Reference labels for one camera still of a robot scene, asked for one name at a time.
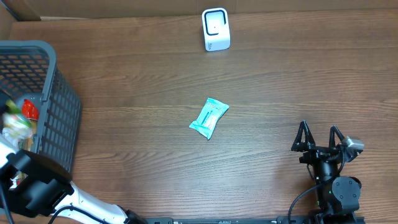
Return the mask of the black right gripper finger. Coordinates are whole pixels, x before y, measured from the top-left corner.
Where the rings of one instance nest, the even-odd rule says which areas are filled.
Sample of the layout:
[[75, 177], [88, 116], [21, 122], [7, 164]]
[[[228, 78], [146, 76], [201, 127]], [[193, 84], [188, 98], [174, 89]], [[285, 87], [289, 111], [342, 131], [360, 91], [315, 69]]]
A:
[[314, 150], [316, 144], [315, 140], [310, 132], [308, 124], [305, 120], [303, 120], [291, 147], [291, 151], [295, 152], [307, 152]]
[[345, 138], [341, 133], [341, 131], [338, 129], [338, 127], [336, 125], [333, 125], [330, 128], [329, 143], [328, 143], [329, 148], [335, 148], [337, 146], [336, 137], [339, 139], [339, 142], [341, 142]]

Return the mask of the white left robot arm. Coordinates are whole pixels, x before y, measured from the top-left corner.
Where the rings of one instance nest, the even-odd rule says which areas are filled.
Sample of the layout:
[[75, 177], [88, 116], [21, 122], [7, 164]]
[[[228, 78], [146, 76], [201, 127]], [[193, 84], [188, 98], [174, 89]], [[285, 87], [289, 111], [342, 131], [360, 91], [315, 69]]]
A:
[[1, 210], [12, 214], [66, 217], [81, 223], [145, 223], [119, 205], [106, 203], [79, 189], [60, 164], [46, 156], [18, 149], [1, 136]]

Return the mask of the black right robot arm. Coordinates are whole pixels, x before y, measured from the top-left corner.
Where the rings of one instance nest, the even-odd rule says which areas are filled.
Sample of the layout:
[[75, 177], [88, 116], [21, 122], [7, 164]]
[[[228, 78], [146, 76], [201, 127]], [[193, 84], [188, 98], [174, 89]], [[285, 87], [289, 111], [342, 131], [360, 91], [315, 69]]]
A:
[[[355, 177], [342, 176], [346, 163], [353, 161], [364, 150], [364, 143], [358, 138], [344, 136], [332, 126], [328, 146], [318, 146], [306, 121], [302, 121], [291, 147], [303, 155], [299, 162], [307, 165], [315, 186], [301, 193], [289, 207], [287, 223], [357, 224], [364, 223], [364, 217], [357, 217], [361, 195], [361, 182]], [[292, 215], [295, 204], [305, 195], [316, 192], [319, 209], [306, 216]]]

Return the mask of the green snack packet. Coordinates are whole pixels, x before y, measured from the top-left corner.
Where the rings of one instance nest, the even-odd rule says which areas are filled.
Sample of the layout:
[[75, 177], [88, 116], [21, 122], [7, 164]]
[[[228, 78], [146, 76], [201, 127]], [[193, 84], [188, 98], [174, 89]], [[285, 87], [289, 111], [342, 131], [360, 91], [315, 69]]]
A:
[[13, 146], [24, 149], [33, 136], [33, 125], [12, 100], [6, 100], [2, 112], [2, 134]]

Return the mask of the orange biscuit roll pack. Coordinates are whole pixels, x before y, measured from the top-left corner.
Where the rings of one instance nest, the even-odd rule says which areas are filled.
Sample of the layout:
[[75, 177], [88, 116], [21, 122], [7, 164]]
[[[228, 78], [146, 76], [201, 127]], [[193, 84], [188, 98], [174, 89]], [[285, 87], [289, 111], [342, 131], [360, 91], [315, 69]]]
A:
[[39, 119], [39, 111], [36, 106], [28, 99], [24, 99], [24, 103], [21, 108], [22, 114], [27, 119], [38, 120]]

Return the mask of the teal wet wipes pack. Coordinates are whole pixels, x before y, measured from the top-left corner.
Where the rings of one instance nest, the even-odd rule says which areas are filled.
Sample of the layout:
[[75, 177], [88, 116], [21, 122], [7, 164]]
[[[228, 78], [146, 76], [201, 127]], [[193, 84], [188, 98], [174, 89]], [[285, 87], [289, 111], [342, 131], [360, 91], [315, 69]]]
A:
[[213, 98], [207, 98], [198, 118], [189, 125], [189, 128], [210, 140], [217, 122], [228, 109], [229, 105]]

